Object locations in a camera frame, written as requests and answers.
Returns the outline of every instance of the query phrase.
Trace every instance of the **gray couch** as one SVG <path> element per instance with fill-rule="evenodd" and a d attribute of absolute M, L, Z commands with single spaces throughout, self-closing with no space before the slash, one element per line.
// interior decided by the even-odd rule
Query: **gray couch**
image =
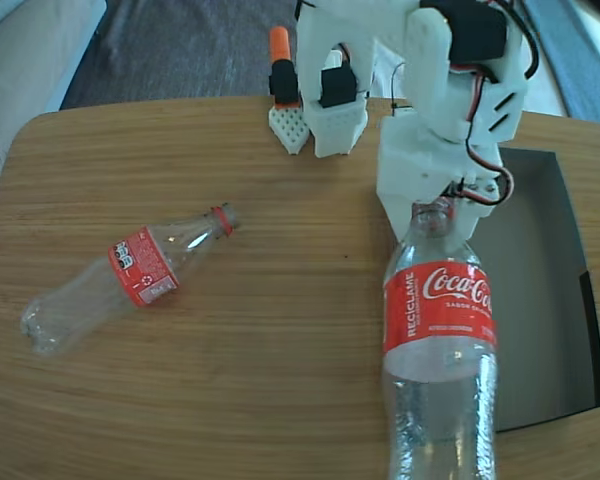
<path fill-rule="evenodd" d="M 0 0 L 0 173 L 32 118 L 57 111 L 105 0 Z"/>

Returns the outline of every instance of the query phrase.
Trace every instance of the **clear plastic bottle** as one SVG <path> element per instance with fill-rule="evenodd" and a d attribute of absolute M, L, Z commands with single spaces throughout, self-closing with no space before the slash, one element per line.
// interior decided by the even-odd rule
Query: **clear plastic bottle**
<path fill-rule="evenodd" d="M 414 207 L 384 288 L 389 479 L 495 479 L 490 290 L 452 201 Z"/>
<path fill-rule="evenodd" d="M 190 220 L 144 227 L 69 283 L 34 298 L 22 314 L 22 332 L 36 353 L 63 352 L 98 325 L 177 288 L 215 240 L 236 227 L 228 204 Z"/>

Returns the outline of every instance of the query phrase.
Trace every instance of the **wooden tabletop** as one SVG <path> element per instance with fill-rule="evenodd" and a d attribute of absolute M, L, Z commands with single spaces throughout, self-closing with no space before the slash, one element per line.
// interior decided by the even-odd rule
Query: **wooden tabletop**
<path fill-rule="evenodd" d="M 350 156 L 286 155 L 264 98 L 32 121 L 0 181 L 0 479 L 384 479 L 378 119 Z M 559 152 L 600 320 L 600 126 L 525 115 Z M 191 282 L 64 357 L 27 301 L 145 223 L 232 202 L 243 228 Z M 497 437 L 500 479 L 600 480 L 600 409 Z"/>

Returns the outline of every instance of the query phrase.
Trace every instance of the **gray box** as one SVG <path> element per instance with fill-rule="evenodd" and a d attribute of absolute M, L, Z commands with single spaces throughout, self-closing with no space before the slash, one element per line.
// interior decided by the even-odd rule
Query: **gray box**
<path fill-rule="evenodd" d="M 573 208 L 554 153 L 502 149 L 513 197 L 470 243 L 492 285 L 496 428 L 600 407 L 600 333 Z"/>

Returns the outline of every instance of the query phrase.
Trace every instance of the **red label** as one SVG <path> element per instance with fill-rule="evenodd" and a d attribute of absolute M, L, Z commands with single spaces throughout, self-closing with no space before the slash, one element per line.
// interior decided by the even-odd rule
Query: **red label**
<path fill-rule="evenodd" d="M 384 352 L 426 337 L 474 337 L 496 344 L 491 288 L 465 263 L 433 262 L 398 272 L 385 287 Z"/>
<path fill-rule="evenodd" d="M 139 307 L 178 288 L 176 276 L 147 227 L 111 247 L 109 263 L 124 291 Z"/>

